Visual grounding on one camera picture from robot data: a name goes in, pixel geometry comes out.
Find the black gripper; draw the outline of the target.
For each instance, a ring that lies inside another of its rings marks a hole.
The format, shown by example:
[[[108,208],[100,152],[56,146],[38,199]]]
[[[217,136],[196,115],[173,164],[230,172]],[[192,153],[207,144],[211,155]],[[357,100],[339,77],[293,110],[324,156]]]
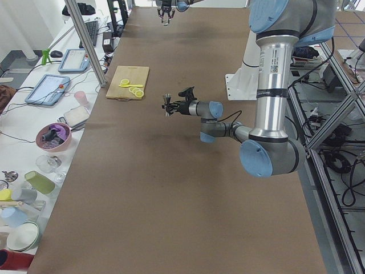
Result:
[[[162,9],[171,9],[172,8],[172,0],[162,0],[161,4]],[[160,18],[163,17],[163,13],[161,12],[161,9],[157,9],[157,14]],[[168,12],[168,19],[172,19],[175,15],[175,10],[171,10]]]
[[[179,112],[183,115],[190,115],[189,106],[190,102],[188,101],[176,101],[172,103],[164,103],[162,108],[165,109],[166,114]]]

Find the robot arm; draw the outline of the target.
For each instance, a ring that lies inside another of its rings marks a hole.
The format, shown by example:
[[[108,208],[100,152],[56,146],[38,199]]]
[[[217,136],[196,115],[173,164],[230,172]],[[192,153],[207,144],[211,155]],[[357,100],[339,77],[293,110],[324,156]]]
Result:
[[[155,4],[157,5],[157,15],[161,18],[161,21],[168,23],[173,19],[176,10],[181,13],[185,12],[191,5],[198,2],[194,0],[162,0],[155,1]]]
[[[336,2],[253,1],[249,8],[249,27],[260,50],[254,127],[223,122],[222,104],[198,100],[192,88],[180,92],[179,101],[165,94],[163,109],[167,115],[179,112],[200,117],[204,143],[218,137],[240,142],[240,161],[246,172],[266,178],[291,173],[305,159],[303,146],[284,129],[290,62],[296,47],[333,37]]]

